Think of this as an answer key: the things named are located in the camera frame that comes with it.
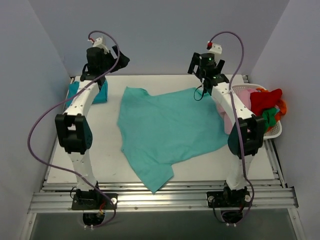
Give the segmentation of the mint green t shirt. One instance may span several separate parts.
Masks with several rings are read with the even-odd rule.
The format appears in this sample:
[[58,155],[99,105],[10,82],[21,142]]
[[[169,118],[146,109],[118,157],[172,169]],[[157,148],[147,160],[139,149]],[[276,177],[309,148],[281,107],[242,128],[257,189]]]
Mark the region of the mint green t shirt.
[[117,120],[129,165],[152,193],[174,176],[173,164],[227,144],[224,121],[209,94],[188,88],[150,95],[127,87]]

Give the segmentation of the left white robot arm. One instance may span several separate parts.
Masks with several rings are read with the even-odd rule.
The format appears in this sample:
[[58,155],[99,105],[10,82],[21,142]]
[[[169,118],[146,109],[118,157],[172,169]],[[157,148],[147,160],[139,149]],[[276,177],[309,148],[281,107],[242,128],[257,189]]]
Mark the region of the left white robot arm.
[[98,182],[93,174],[89,149],[93,143],[93,134],[87,121],[87,114],[95,97],[102,91],[106,82],[105,75],[126,67],[130,61],[112,47],[117,57],[102,46],[87,49],[87,64],[78,81],[78,89],[64,113],[55,117],[55,126],[59,145],[68,154],[73,170],[77,172],[75,196],[90,210],[100,206],[101,194],[96,190]]

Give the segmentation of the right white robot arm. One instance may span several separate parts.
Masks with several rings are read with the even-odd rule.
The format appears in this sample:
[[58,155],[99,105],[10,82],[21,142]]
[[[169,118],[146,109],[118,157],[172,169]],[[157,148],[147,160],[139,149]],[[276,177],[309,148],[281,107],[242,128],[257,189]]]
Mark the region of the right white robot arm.
[[222,193],[222,200],[225,205],[232,207],[240,201],[238,191],[250,184],[247,174],[254,156],[263,145],[265,120],[249,110],[237,96],[232,89],[232,80],[222,74],[224,64],[224,60],[215,62],[214,53],[195,52],[187,73],[194,74],[200,80],[202,95],[209,94],[231,121],[227,145],[234,160],[226,178],[229,189]]

